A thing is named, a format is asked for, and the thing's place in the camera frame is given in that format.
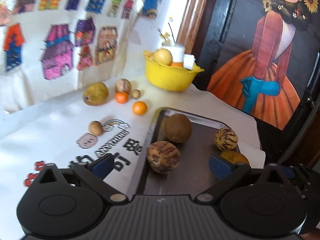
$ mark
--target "orange dress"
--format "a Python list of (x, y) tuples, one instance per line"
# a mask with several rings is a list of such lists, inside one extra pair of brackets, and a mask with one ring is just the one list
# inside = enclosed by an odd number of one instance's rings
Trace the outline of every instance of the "orange dress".
[(245, 97), (240, 82), (246, 77), (276, 81), (280, 86), (277, 96), (258, 94), (251, 115), (283, 130), (300, 103), (300, 98), (286, 76), (292, 42), (279, 56), (278, 65), (273, 61), (282, 37), (283, 22), (280, 14), (270, 11), (257, 23), (251, 50), (233, 57), (211, 77), (207, 90), (216, 97), (242, 110)]

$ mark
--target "white tablecloth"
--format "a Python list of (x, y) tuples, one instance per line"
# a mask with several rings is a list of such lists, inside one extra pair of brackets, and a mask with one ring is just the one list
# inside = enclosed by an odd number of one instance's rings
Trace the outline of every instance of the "white tablecloth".
[[(160, 107), (171, 107), (226, 123), (237, 133), (240, 151), (248, 158), (251, 166), (263, 168), (265, 153), (260, 150), (257, 125), (252, 117), (227, 105), (209, 92), (197, 90), (193, 85), (183, 93), (174, 93), (152, 86), (144, 76), (128, 79), (132, 82), (133, 88), (141, 90), (140, 100), (148, 105), (148, 112), (144, 116), (132, 113), (133, 99), (123, 105), (114, 101), (116, 79), (111, 79), (106, 82), (110, 92), (107, 104), (98, 107), (87, 106), (82, 101), (83, 91), (51, 99), (46, 111), (56, 109), (55, 111), (25, 124), (21, 129), (0, 140), (1, 240), (19, 239), (23, 235), (15, 212), (27, 189), (24, 180), (28, 174), (37, 173), (35, 162), (55, 162), (59, 168), (66, 168), (79, 160), (90, 162), (97, 159), (96, 150), (123, 131), (123, 138), (114, 143), (108, 151), (112, 154), (118, 153), (115, 159), (118, 161), (117, 170), (114, 169), (105, 181), (126, 194), (139, 159), (140, 146), (144, 143), (155, 111)], [(32, 109), (37, 109), (37, 106), (26, 109), (25, 114), (28, 114), (30, 119), (36, 119), (40, 112), (33, 113)], [(16, 116), (19, 116), (18, 120), (14, 120), (17, 123), (2, 121), (7, 132), (12, 131), (10, 126), (18, 126), (19, 119), (22, 120), (24, 115), (21, 112)], [(88, 132), (88, 124), (94, 120), (103, 123), (109, 120), (118, 121), (111, 122), (113, 130), (99, 137), (92, 148), (83, 149), (76, 141)], [(125, 125), (119, 128), (118, 125), (121, 123)]]

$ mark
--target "purple house drawing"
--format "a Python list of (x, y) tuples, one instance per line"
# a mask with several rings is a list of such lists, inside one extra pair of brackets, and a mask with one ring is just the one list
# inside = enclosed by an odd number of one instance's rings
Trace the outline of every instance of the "purple house drawing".
[(66, 75), (73, 69), (73, 48), (68, 24), (52, 25), (42, 57), (44, 78), (52, 80)]
[(84, 46), (93, 43), (96, 27), (93, 19), (79, 20), (76, 27), (76, 46)]

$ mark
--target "orange skirt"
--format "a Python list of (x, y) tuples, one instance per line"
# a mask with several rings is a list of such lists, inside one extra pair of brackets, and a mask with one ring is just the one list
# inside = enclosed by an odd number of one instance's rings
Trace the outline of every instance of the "orange skirt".
[[(240, 80), (252, 76), (255, 64), (256, 58), (253, 57), (251, 50), (240, 53), (212, 75), (207, 90), (227, 104), (242, 110), (245, 98), (242, 94), (243, 86)], [(277, 67), (272, 63), (267, 69), (265, 81), (276, 79)], [(285, 77), (277, 96), (258, 95), (251, 115), (283, 130), (299, 103), (300, 98), (296, 90)]]

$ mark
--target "ribbed gray panel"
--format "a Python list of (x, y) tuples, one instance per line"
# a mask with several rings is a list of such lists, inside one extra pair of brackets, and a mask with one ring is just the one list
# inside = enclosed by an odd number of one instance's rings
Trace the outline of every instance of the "ribbed gray panel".
[[(135, 196), (127, 205), (111, 207), (96, 228), (72, 240), (253, 239), (229, 228), (213, 207), (197, 205), (188, 196)], [(26, 236), (24, 240), (38, 238)]]

